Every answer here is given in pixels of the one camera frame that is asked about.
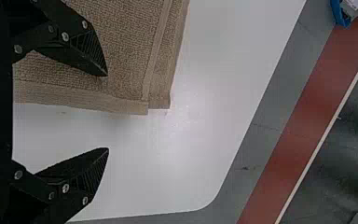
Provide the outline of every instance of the red floor line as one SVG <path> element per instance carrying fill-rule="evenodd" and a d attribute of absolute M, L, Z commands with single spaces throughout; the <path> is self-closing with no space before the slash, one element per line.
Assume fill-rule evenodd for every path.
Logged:
<path fill-rule="evenodd" d="M 358 19 L 334 28 L 238 224 L 275 223 L 357 71 Z"/>

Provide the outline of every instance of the bolt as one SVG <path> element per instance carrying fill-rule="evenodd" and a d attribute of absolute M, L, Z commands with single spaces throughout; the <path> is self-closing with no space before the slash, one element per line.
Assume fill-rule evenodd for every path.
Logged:
<path fill-rule="evenodd" d="M 87 27 L 89 27 L 86 21 L 82 21 L 81 24 L 83 25 L 84 29 L 87 29 Z"/>
<path fill-rule="evenodd" d="M 89 202 L 89 198 L 88 197 L 84 197 L 83 198 L 83 205 L 86 205 Z"/>
<path fill-rule="evenodd" d="M 54 193 L 54 192 L 51 192 L 51 193 L 48 195 L 48 199 L 49 199 L 49 200 L 53 200 L 53 199 L 54 199 L 54 196 L 55 196 L 55 193 Z"/>
<path fill-rule="evenodd" d="M 69 41 L 69 35 L 66 32 L 63 32 L 61 34 L 63 41 L 68 42 Z"/>
<path fill-rule="evenodd" d="M 54 33 L 54 27 L 52 25 L 48 26 L 48 31 L 52 34 Z"/>
<path fill-rule="evenodd" d="M 15 45 L 14 46 L 14 52 L 18 53 L 18 54 L 22 54 L 22 46 L 20 45 Z"/>
<path fill-rule="evenodd" d="M 17 171 L 17 172 L 14 174 L 14 179 L 15 179 L 15 180 L 19 180 L 19 179 L 22 178 L 22 175 L 23 175 L 22 171 Z"/>
<path fill-rule="evenodd" d="M 68 191 L 69 191 L 69 185 L 68 184 L 63 185 L 62 193 L 67 193 Z"/>

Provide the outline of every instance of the gray floor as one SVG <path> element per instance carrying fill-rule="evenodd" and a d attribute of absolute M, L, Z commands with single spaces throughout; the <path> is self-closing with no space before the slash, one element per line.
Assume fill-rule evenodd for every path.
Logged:
<path fill-rule="evenodd" d="M 358 212 L 358 82 L 339 117 L 282 224 L 346 224 Z"/>
<path fill-rule="evenodd" d="M 236 223 L 334 27 L 329 2 L 308 0 L 304 6 L 252 125 L 242 141 L 220 192 L 211 204 L 189 213 L 77 223 Z"/>

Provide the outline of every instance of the white table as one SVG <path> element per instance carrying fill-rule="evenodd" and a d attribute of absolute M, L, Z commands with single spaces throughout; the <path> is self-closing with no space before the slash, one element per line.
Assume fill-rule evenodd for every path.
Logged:
<path fill-rule="evenodd" d="M 110 148 L 94 202 L 73 220 L 201 209 L 220 190 L 304 3 L 192 0 L 171 110 L 15 105 L 14 159 L 37 172 Z"/>

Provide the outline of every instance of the beige towel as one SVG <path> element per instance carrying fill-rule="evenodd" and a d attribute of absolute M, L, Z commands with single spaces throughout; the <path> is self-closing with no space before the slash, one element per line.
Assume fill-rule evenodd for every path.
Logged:
<path fill-rule="evenodd" d="M 140 115 L 168 108 L 188 0 L 65 2 L 92 22 L 109 76 L 31 52 L 14 65 L 15 101 Z"/>

